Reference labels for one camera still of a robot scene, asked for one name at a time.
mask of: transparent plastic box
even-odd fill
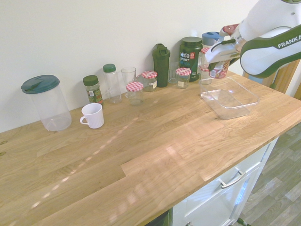
[[[203,79],[199,85],[201,98],[224,120],[248,115],[259,103],[255,94],[230,77]]]

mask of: drawer handle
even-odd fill
[[[246,174],[246,172],[242,172],[242,171],[238,171],[238,173],[240,174],[240,176],[236,179],[236,180],[233,180],[232,182],[226,184],[224,183],[222,180],[221,180],[221,184],[222,184],[222,189],[224,188],[227,188],[227,187],[230,187],[231,185],[234,185],[235,183],[237,183],[238,181],[241,180],[241,178],[244,177],[244,175]]]

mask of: white mug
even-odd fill
[[[80,118],[80,123],[89,125],[92,129],[97,129],[104,124],[103,106],[99,103],[90,103],[84,106],[81,110],[83,117]]]

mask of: laminate floor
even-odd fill
[[[301,226],[301,123],[278,139],[240,218],[252,226]]]

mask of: franka robot arm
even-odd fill
[[[207,51],[208,69],[240,59],[246,73],[266,78],[282,65],[300,59],[300,3],[301,0],[259,0],[236,28],[224,27],[224,34],[235,30],[230,40],[216,43]]]

